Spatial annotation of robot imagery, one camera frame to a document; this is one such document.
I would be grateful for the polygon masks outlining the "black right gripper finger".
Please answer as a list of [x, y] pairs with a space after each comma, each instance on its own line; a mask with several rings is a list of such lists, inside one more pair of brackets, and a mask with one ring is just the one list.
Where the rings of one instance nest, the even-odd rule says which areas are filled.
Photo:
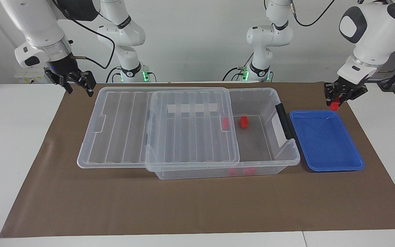
[[65, 76], [54, 74], [50, 69], [45, 69], [45, 75], [54, 85], [59, 85], [63, 87], [68, 94], [72, 94], [72, 86], [68, 83]]
[[78, 86], [81, 86], [89, 97], [94, 95], [94, 88], [97, 82], [91, 71], [85, 71], [79, 73], [80, 78], [78, 79]]

